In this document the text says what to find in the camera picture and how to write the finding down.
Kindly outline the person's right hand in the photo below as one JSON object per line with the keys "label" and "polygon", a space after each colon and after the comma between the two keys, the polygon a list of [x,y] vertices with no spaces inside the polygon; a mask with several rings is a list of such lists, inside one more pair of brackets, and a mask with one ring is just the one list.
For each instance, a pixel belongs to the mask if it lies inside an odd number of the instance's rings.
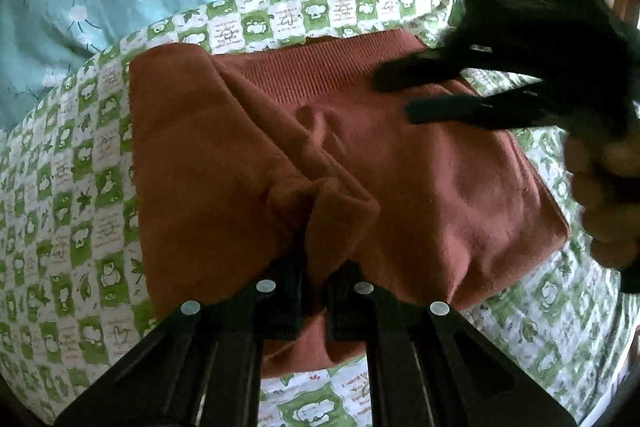
{"label": "person's right hand", "polygon": [[582,228],[591,237],[592,259],[608,269],[627,269],[639,258],[639,205],[616,202],[596,169],[622,179],[620,185],[630,190],[639,179],[639,128],[602,146],[570,135],[564,141],[564,161],[572,177],[570,193],[582,206]]}

